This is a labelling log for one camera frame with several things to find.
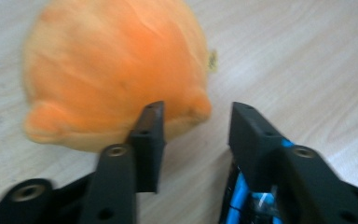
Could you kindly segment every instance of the metal screw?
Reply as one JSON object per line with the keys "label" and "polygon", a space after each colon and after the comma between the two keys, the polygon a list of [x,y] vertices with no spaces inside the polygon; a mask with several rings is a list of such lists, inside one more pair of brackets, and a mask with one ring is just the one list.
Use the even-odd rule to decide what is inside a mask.
{"label": "metal screw", "polygon": [[313,151],[306,149],[306,148],[302,148],[302,147],[296,147],[295,149],[293,149],[293,152],[297,156],[307,158],[307,159],[311,159],[311,158],[315,157],[315,153]]}
{"label": "metal screw", "polygon": [[43,185],[25,186],[16,190],[12,194],[11,200],[16,203],[29,201],[39,197],[43,193],[43,191],[45,191],[45,189],[46,188]]}
{"label": "metal screw", "polygon": [[107,156],[109,156],[109,157],[122,156],[122,155],[126,154],[126,152],[127,152],[127,149],[124,147],[112,147],[106,151]]}

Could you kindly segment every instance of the light wooden surface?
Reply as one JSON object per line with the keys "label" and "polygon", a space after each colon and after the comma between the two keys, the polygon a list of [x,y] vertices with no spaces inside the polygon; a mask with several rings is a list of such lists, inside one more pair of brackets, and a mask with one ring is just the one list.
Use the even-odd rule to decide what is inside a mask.
{"label": "light wooden surface", "polygon": [[[255,106],[282,133],[319,150],[358,186],[358,1],[188,0],[219,54],[212,118],[167,145],[158,195],[142,194],[139,223],[216,223],[231,160],[231,102]],[[21,46],[47,0],[0,1],[0,196],[22,180],[57,187],[96,156],[29,142]]]}

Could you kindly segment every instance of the wood grain surface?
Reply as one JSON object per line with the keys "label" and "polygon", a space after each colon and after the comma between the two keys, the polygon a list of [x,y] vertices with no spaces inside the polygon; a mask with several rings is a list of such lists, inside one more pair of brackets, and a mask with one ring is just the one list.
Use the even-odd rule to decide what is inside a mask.
{"label": "wood grain surface", "polygon": [[[96,155],[37,145],[21,131],[21,48],[47,0],[0,1],[0,196],[42,177],[61,187]],[[320,151],[358,186],[358,1],[188,0],[219,57],[211,119],[165,150],[159,194],[138,195],[139,223],[216,223],[231,155],[234,101],[256,107],[294,142]]]}

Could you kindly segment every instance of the plush fabric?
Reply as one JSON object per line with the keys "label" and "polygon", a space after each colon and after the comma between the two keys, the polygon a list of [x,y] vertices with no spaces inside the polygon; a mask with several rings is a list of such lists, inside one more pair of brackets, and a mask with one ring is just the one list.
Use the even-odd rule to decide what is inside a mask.
{"label": "plush fabric", "polygon": [[27,136],[99,151],[164,101],[167,139],[209,118],[208,50],[181,0],[53,0],[24,47]]}

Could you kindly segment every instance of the orange plush toy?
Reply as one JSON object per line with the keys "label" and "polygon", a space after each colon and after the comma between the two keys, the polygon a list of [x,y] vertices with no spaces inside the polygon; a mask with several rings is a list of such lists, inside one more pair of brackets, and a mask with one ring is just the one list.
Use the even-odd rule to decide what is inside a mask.
{"label": "orange plush toy", "polygon": [[164,101],[171,139],[210,116],[207,63],[182,0],[53,0],[25,45],[24,129],[37,143],[99,151]]}

